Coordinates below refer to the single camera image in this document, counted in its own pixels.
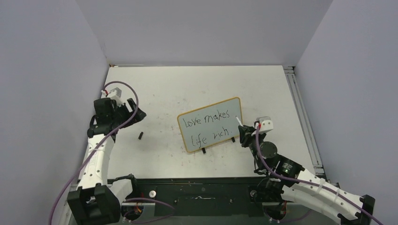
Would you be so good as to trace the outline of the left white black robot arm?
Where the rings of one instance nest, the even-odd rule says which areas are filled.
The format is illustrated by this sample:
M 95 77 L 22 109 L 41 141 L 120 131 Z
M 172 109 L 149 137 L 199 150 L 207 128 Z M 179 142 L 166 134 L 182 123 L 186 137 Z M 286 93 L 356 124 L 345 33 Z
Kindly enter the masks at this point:
M 120 184 L 108 183 L 108 166 L 119 129 L 141 121 L 141 112 L 133 99 L 120 103 L 109 97 L 94 101 L 93 115 L 88 135 L 88 156 L 76 190 L 70 191 L 67 202 L 78 225 L 108 225 L 117 223 L 121 216 L 121 204 L 126 199 L 134 202 L 139 198 L 139 187 L 129 184 L 132 175 Z

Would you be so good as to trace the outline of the yellow framed small whiteboard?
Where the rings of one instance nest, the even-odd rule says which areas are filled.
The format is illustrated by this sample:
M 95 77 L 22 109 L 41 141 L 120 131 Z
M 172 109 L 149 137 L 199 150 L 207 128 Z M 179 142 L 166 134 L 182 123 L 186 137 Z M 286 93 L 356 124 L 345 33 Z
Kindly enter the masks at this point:
M 178 115 L 177 123 L 186 151 L 193 153 L 238 137 L 236 116 L 243 120 L 239 97 Z

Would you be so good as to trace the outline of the white whiteboard marker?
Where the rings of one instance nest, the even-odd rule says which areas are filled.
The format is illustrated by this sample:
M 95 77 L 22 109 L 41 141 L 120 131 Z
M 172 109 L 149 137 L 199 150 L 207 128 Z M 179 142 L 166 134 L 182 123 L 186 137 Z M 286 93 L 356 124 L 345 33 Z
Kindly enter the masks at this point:
M 239 119 L 239 117 L 236 116 L 236 119 L 237 119 L 239 125 L 240 125 L 240 126 L 243 126 L 243 123 L 242 123 L 242 121 Z

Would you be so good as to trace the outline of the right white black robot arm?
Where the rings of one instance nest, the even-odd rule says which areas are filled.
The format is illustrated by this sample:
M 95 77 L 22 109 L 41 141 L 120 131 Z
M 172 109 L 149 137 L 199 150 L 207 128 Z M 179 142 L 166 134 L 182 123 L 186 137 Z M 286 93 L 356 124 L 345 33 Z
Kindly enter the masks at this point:
M 341 190 L 299 163 L 278 154 L 266 141 L 273 129 L 269 117 L 243 125 L 241 115 L 227 109 L 198 109 L 178 116 L 184 144 L 205 150 L 211 143 L 239 136 L 253 156 L 255 177 L 141 179 L 122 204 L 125 219 L 137 222 L 150 204 L 156 216 L 268 216 L 286 222 L 287 204 L 295 203 L 325 215 L 339 225 L 368 225 L 374 221 L 375 199 Z

